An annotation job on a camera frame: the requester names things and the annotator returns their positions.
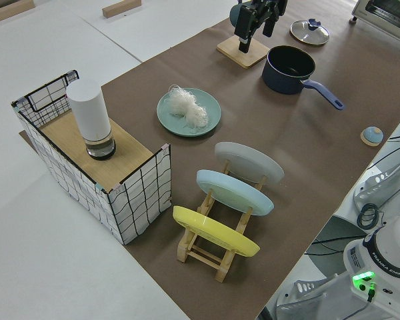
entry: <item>clear glass base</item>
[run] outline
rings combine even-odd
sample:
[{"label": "clear glass base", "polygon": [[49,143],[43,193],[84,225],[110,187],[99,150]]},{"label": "clear glass base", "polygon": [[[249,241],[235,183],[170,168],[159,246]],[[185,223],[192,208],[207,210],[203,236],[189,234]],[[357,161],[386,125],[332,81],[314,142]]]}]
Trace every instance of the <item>clear glass base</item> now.
[{"label": "clear glass base", "polygon": [[116,145],[114,142],[113,134],[111,132],[102,140],[84,140],[87,153],[96,160],[106,160],[110,158],[110,156],[112,156],[115,152]]}]

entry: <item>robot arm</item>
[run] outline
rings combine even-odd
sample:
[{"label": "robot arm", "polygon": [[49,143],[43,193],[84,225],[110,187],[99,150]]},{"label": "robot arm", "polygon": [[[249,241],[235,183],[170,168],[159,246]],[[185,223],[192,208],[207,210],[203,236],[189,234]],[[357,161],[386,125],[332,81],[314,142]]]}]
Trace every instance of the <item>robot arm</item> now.
[{"label": "robot arm", "polygon": [[252,0],[235,5],[230,20],[235,27],[234,34],[240,38],[239,50],[247,53],[255,31],[265,22],[263,34],[270,37],[274,25],[285,13],[287,0]]},{"label": "robot arm", "polygon": [[352,276],[351,290],[400,319],[400,216],[364,238],[345,247],[344,264]]}]

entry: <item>brown table covering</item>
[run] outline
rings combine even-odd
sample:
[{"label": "brown table covering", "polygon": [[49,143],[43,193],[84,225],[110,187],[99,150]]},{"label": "brown table covering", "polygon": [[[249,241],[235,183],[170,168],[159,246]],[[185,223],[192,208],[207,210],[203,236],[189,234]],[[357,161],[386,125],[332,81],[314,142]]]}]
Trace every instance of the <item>brown table covering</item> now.
[{"label": "brown table covering", "polygon": [[[252,217],[246,228],[245,235],[261,250],[252,258],[236,256],[222,284],[200,261],[177,261],[183,228],[171,209],[126,246],[190,318],[254,319],[379,150],[360,140],[362,130],[374,125],[388,138],[400,122],[400,41],[361,21],[348,24],[353,5],[289,0],[273,36],[255,34],[268,47],[306,50],[316,62],[310,79],[340,98],[344,111],[313,90],[273,92],[261,79],[265,61],[243,69],[218,52],[217,44],[234,32],[228,20],[103,86],[110,118],[152,151],[171,144],[174,205],[196,210],[201,204],[205,194],[195,182],[196,172],[222,169],[214,156],[220,141],[260,150],[285,171],[280,184],[263,188],[275,209]],[[322,47],[304,45],[289,34],[292,22],[312,17],[331,34]],[[202,89],[218,100],[222,117],[214,131],[185,138],[160,124],[157,102],[173,84]],[[240,216],[216,204],[211,217],[235,227]]]}]

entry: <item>green plate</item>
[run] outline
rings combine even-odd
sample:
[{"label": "green plate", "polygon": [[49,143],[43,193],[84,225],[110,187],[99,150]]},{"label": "green plate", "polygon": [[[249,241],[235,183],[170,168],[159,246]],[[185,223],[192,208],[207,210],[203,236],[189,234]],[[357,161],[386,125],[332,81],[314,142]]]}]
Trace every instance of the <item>green plate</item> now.
[{"label": "green plate", "polygon": [[215,128],[221,119],[221,107],[218,101],[207,92],[194,88],[183,88],[196,97],[197,104],[206,109],[209,118],[208,124],[203,128],[191,128],[188,126],[184,117],[172,115],[168,103],[169,93],[166,93],[160,99],[157,105],[157,116],[160,123],[170,132],[183,137],[197,137],[204,135]]}]

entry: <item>plate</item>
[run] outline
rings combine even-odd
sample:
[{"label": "plate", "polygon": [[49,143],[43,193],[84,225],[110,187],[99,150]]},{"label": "plate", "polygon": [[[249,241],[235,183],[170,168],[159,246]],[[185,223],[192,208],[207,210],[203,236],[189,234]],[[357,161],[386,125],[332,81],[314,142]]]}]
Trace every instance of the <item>plate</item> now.
[{"label": "plate", "polygon": [[215,200],[240,212],[246,213],[252,208],[252,215],[267,215],[274,209],[273,202],[262,192],[220,172],[198,170],[197,184],[205,193],[212,190]]},{"label": "plate", "polygon": [[194,94],[197,104],[206,109],[207,116],[209,118],[207,126],[203,128],[190,128],[184,117],[172,115],[170,113],[170,105],[168,103],[169,93],[166,93],[164,96],[162,96],[157,105],[157,116],[160,123],[170,132],[183,137],[198,137],[208,133],[217,126],[219,120],[221,119],[221,107],[219,106],[218,101],[216,101],[216,99],[210,94],[200,89],[182,89]]},{"label": "plate", "polygon": [[229,161],[229,171],[253,183],[258,183],[263,176],[267,177],[264,185],[278,183],[285,172],[272,158],[262,152],[234,142],[219,142],[215,145],[215,156],[224,164]]},{"label": "plate", "polygon": [[259,251],[259,246],[241,233],[198,212],[184,207],[173,207],[176,222],[200,237],[226,249],[234,250],[244,257],[252,257]]}]

